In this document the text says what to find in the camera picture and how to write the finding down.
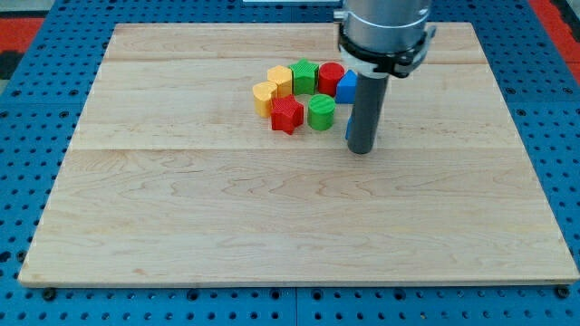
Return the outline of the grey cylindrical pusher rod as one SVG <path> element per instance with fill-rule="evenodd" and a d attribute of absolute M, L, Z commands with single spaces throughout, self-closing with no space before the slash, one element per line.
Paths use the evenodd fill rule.
<path fill-rule="evenodd" d="M 372 151 L 389 77 L 376 79 L 360 74 L 357 77 L 348 148 L 356 154 Z"/>

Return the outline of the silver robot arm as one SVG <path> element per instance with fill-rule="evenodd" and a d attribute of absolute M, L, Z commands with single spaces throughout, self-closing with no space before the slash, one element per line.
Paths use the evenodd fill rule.
<path fill-rule="evenodd" d="M 436 28 L 430 0 L 351 0 L 333 13 L 341 57 L 357 73 L 347 125 L 351 152 L 372 151 L 389 78 L 406 78 L 424 61 Z"/>

